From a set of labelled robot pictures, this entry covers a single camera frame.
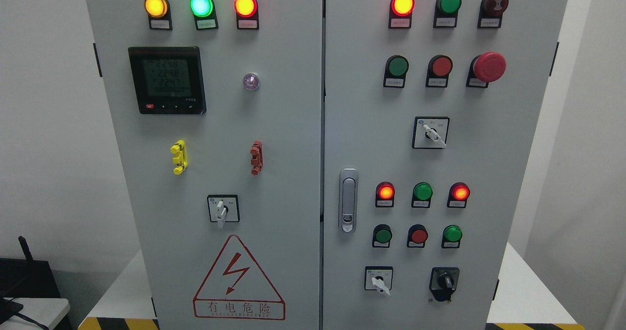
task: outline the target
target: lightning bolt symbol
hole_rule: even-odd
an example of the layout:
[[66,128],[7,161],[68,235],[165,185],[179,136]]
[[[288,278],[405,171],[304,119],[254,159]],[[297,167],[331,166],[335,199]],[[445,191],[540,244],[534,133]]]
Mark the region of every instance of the lightning bolt symbol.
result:
[[230,270],[230,268],[232,268],[233,265],[235,265],[235,263],[239,260],[239,257],[241,257],[241,253],[239,252],[235,253],[235,256],[233,256],[233,259],[230,261],[230,263],[228,264],[228,267],[226,267],[226,270],[224,270],[224,273],[222,274],[222,276],[226,276],[230,274],[235,274],[235,272],[241,272],[241,275],[237,277],[237,280],[235,280],[235,283],[233,284],[233,286],[230,286],[226,290],[226,294],[229,294],[235,290],[235,285],[237,285],[239,280],[241,280],[241,278],[246,274],[246,272],[248,272],[248,269],[250,268],[250,267],[244,267],[244,268],[238,268],[237,270]]

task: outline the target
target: green indicator light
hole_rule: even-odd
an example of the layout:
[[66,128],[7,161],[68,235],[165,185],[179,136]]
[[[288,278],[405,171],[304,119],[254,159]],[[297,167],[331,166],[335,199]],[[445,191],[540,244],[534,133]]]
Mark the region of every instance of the green indicator light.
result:
[[443,230],[443,238],[448,242],[458,242],[461,240],[461,237],[463,237],[463,232],[457,225],[448,226]]
[[402,76],[409,70],[409,63],[404,58],[395,58],[389,63],[389,72],[394,76]]
[[376,232],[376,241],[379,243],[387,243],[391,241],[391,232],[389,230],[380,230]]
[[413,189],[413,196],[418,200],[429,200],[432,197],[432,187],[428,183],[420,183]]
[[439,10],[446,15],[452,15],[461,8],[461,0],[439,0]]
[[192,8],[192,12],[198,17],[206,17],[213,12],[212,0],[191,0],[189,5]]

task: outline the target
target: green push button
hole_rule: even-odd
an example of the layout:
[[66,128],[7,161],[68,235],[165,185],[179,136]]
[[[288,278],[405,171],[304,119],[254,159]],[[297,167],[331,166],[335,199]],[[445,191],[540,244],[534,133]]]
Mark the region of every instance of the green push button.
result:
[[379,232],[376,232],[376,241],[378,243],[387,243],[391,241],[391,231],[380,230]]
[[429,200],[432,197],[432,187],[428,183],[418,183],[415,188],[413,188],[413,196],[417,200]]
[[401,56],[396,56],[391,60],[391,62],[389,62],[389,66],[387,68],[389,69],[389,73],[399,77],[409,70],[409,62]]
[[443,230],[443,238],[448,242],[458,242],[461,240],[461,237],[463,237],[463,232],[457,225],[450,225]]
[[461,8],[461,0],[437,0],[437,7],[442,14],[452,15]]

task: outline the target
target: white switch handle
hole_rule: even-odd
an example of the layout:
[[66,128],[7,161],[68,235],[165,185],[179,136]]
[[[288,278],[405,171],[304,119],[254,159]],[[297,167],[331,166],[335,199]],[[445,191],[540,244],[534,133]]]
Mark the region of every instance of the white switch handle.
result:
[[391,293],[389,293],[389,288],[385,286],[385,283],[382,281],[382,279],[376,279],[375,277],[372,277],[372,284],[379,293],[382,293],[387,297],[391,296]]
[[446,147],[446,143],[443,141],[443,139],[441,139],[441,136],[439,136],[437,134],[437,132],[430,128],[428,125],[424,124],[422,125],[422,127],[425,129],[426,131],[426,136],[428,138],[430,138],[432,141],[434,141],[435,143],[439,143],[441,145],[442,148]]
[[216,207],[217,213],[215,214],[215,219],[217,220],[217,227],[224,227],[224,220],[226,219],[226,214],[228,213],[228,208],[224,207],[224,201],[221,200],[217,203]]

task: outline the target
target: white table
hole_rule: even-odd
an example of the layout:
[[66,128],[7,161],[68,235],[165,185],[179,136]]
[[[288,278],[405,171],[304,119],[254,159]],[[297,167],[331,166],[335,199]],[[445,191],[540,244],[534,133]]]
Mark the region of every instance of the white table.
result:
[[[16,298],[14,301],[24,304],[20,314],[24,314],[50,329],[57,326],[69,312],[69,302],[65,298]],[[13,316],[0,324],[0,330],[41,330],[41,328]]]
[[[509,244],[499,278],[488,323],[576,323]],[[150,297],[140,250],[87,317],[156,319]]]

